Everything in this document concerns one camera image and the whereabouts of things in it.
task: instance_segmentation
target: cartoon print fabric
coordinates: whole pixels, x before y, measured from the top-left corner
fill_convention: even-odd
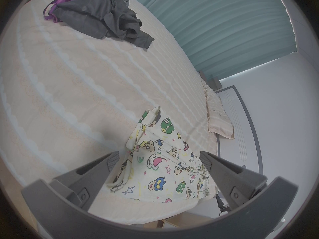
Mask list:
[[[208,171],[160,107],[143,113],[126,147],[114,194],[163,203],[210,195]]]

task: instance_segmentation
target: bed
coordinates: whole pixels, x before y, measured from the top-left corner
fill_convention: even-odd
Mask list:
[[[0,46],[0,154],[22,185],[52,178],[118,150],[141,115],[160,106],[195,153],[217,155],[216,133],[233,138],[221,101],[174,37],[142,4],[129,8],[155,40],[148,50],[98,40],[43,18],[52,0],[31,0]],[[113,169],[113,180],[122,160]],[[115,197],[104,186],[89,212],[122,224],[142,224],[196,206],[211,195],[172,203]]]

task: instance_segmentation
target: green cartoon character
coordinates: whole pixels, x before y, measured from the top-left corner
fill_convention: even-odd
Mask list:
[[[177,193],[183,193],[183,190],[184,190],[184,188],[185,188],[185,185],[186,185],[185,181],[182,181],[182,182],[178,185],[178,187],[176,188],[176,192],[177,192]]]
[[[145,111],[145,112],[143,113],[142,117],[141,117],[140,120],[139,120],[139,123],[142,123],[142,121],[145,119],[147,113],[148,113],[147,111]]]
[[[174,126],[169,118],[166,118],[160,124],[163,133],[172,133],[174,131]]]

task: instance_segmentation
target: curtain fold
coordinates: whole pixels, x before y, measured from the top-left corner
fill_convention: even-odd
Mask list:
[[[223,79],[297,51],[281,0],[138,1],[207,79]]]

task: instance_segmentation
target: wall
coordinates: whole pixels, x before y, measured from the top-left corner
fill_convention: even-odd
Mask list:
[[[319,44],[309,21],[294,0],[282,0],[293,24],[297,50],[319,72]]]
[[[282,176],[299,186],[285,214],[288,223],[319,173],[319,73],[295,52],[225,78],[221,84],[235,85],[247,106],[268,182]]]

